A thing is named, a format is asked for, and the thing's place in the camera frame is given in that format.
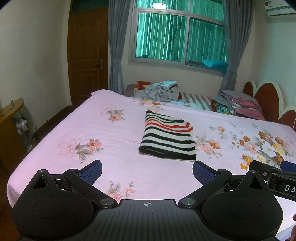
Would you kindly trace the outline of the striped knit children's sweater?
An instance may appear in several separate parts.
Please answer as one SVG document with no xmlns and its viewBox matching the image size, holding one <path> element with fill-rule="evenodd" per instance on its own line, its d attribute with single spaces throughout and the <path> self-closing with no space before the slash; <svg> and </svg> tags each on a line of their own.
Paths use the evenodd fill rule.
<svg viewBox="0 0 296 241">
<path fill-rule="evenodd" d="M 197 154 L 193 126 L 183 119 L 148 110 L 138 150 L 158 158 L 195 161 Z"/>
</svg>

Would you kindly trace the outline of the pile of grey clothes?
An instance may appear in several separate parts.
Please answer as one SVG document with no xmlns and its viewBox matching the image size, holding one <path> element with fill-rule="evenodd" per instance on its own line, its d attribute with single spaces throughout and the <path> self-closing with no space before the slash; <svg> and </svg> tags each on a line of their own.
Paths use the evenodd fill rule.
<svg viewBox="0 0 296 241">
<path fill-rule="evenodd" d="M 179 84 L 173 80 L 158 83 L 137 81 L 133 96 L 139 99 L 160 102 L 173 102 L 182 99 Z"/>
</svg>

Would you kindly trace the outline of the pink floral bed sheet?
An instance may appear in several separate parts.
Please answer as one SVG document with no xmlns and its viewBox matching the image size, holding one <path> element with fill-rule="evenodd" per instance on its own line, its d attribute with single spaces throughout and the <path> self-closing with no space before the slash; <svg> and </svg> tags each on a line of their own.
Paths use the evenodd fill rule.
<svg viewBox="0 0 296 241">
<path fill-rule="evenodd" d="M 274 167 L 295 162 L 295 131 L 278 123 L 197 110 L 170 103 L 93 92 L 58 124 L 19 164 L 8 181 L 14 206 L 34 174 L 81 169 L 102 162 L 95 187 L 117 201 L 175 199 L 198 189 L 192 161 L 158 158 L 139 152 L 147 111 L 182 119 L 191 128 L 197 160 L 213 169 L 243 175 L 251 161 Z"/>
</svg>

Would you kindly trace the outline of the colourful floral cloth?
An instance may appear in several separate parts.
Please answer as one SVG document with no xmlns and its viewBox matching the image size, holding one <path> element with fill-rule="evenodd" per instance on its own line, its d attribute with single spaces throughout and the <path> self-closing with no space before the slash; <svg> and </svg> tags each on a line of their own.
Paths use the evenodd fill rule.
<svg viewBox="0 0 296 241">
<path fill-rule="evenodd" d="M 212 111 L 217 113 L 233 115 L 233 113 L 229 110 L 229 108 L 227 108 L 227 106 L 222 105 L 216 101 L 211 102 L 211 108 L 212 108 Z"/>
</svg>

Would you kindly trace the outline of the wooden side cabinet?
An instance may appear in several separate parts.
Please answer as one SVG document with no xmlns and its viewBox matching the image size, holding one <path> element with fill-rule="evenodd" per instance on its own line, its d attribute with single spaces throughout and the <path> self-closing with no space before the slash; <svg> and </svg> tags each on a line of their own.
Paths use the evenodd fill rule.
<svg viewBox="0 0 296 241">
<path fill-rule="evenodd" d="M 10 175 L 28 154 L 13 121 L 23 105 L 24 100 L 19 98 L 1 110 L 1 167 Z"/>
</svg>

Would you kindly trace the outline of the stack of pink folded bedding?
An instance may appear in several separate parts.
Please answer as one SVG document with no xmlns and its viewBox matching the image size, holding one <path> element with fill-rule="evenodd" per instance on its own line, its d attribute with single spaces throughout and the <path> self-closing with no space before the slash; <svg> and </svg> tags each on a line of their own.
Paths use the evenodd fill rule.
<svg viewBox="0 0 296 241">
<path fill-rule="evenodd" d="M 242 92 L 222 90 L 217 96 L 211 99 L 212 101 L 227 106 L 233 113 L 233 116 L 251 118 L 259 121 L 264 120 L 262 108 L 257 100 Z"/>
</svg>

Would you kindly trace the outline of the red and white headboard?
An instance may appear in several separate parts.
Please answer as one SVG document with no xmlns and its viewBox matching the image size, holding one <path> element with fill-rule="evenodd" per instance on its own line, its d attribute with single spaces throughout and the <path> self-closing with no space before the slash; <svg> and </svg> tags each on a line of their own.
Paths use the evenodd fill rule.
<svg viewBox="0 0 296 241">
<path fill-rule="evenodd" d="M 284 107 L 282 91 L 276 83 L 266 82 L 256 86 L 250 80 L 245 83 L 243 93 L 257 100 L 265 121 L 290 126 L 295 131 L 295 105 Z"/>
</svg>

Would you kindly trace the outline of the teal pillow on sill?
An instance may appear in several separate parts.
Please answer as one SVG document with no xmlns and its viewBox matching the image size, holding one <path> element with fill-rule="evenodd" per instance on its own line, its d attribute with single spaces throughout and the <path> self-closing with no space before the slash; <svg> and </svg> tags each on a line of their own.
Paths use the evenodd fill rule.
<svg viewBox="0 0 296 241">
<path fill-rule="evenodd" d="M 205 59 L 202 63 L 209 68 L 213 68 L 220 72 L 226 72 L 228 68 L 228 64 L 226 61 L 222 60 L 212 60 L 212 59 Z"/>
</svg>

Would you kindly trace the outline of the brown wooden door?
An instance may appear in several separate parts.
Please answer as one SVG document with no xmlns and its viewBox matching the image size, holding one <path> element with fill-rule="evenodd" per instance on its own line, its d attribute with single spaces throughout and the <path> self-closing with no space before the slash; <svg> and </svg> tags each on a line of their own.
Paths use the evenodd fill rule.
<svg viewBox="0 0 296 241">
<path fill-rule="evenodd" d="M 73 107 L 108 88 L 108 8 L 69 16 L 68 73 Z"/>
</svg>

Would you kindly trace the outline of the window with green curtain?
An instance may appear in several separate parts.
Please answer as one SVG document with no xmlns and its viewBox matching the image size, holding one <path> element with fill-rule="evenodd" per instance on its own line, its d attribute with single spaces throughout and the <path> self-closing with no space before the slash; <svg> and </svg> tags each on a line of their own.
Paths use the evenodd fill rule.
<svg viewBox="0 0 296 241">
<path fill-rule="evenodd" d="M 222 1 L 134 1 L 132 63 L 205 68 L 205 59 L 227 62 Z"/>
</svg>

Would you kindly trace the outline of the right grey curtain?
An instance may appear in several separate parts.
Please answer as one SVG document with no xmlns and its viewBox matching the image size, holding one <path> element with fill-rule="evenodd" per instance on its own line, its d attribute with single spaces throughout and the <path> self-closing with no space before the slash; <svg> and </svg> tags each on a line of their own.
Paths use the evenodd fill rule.
<svg viewBox="0 0 296 241">
<path fill-rule="evenodd" d="M 222 4 L 228 66 L 220 92 L 235 89 L 238 67 L 250 36 L 254 1 L 230 0 Z"/>
</svg>

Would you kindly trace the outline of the grey curtain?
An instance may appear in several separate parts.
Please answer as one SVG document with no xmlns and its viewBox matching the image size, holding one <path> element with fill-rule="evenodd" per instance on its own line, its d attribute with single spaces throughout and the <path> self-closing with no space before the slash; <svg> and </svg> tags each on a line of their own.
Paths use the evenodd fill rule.
<svg viewBox="0 0 296 241">
<path fill-rule="evenodd" d="M 254 1 L 230 0 L 222 4 L 228 66 L 220 92 L 235 89 L 238 67 L 250 36 Z"/>
<path fill-rule="evenodd" d="M 131 1 L 113 0 L 108 3 L 108 37 L 110 47 L 110 73 L 108 89 L 124 94 L 121 59 Z"/>
</svg>

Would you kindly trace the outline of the left grey curtain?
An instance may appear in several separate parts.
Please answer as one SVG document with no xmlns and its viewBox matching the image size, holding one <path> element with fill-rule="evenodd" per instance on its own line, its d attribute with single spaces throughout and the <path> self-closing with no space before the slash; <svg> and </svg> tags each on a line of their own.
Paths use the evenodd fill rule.
<svg viewBox="0 0 296 241">
<path fill-rule="evenodd" d="M 110 47 L 110 73 L 108 89 L 124 94 L 121 59 L 131 1 L 113 0 L 108 3 L 108 37 Z"/>
</svg>

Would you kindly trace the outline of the white air conditioner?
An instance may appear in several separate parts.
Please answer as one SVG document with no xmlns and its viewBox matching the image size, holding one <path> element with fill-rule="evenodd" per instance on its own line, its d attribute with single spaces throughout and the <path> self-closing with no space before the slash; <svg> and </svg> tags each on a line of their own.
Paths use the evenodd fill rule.
<svg viewBox="0 0 296 241">
<path fill-rule="evenodd" d="M 284 0 L 269 0 L 264 2 L 268 16 L 295 16 L 295 9 Z"/>
</svg>

